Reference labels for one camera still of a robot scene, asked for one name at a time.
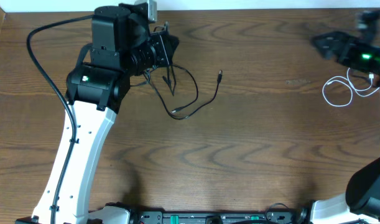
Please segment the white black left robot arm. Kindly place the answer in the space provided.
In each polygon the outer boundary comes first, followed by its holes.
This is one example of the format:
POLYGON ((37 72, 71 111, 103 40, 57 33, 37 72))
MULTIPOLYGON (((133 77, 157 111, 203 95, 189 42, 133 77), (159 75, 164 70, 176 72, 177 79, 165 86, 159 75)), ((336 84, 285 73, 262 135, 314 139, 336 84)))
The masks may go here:
POLYGON ((157 20, 155 1, 103 6, 89 16, 92 41, 81 48, 68 74, 65 124, 43 195, 19 223, 135 223, 134 212, 116 204, 90 211, 89 198, 104 141, 129 91, 130 78, 168 67, 178 39, 157 20))

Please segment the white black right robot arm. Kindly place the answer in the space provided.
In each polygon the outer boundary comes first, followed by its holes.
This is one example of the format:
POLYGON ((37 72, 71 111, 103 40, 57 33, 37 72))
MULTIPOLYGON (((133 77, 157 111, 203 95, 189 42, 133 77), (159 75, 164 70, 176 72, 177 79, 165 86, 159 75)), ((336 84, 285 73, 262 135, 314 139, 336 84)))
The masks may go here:
MULTIPOLYGON (((344 32, 334 31, 311 39, 322 57, 336 57, 336 62, 379 76, 380 47, 344 32)), ((309 211, 308 222, 380 223, 380 157, 351 177, 346 192, 327 200, 317 200, 309 211)))

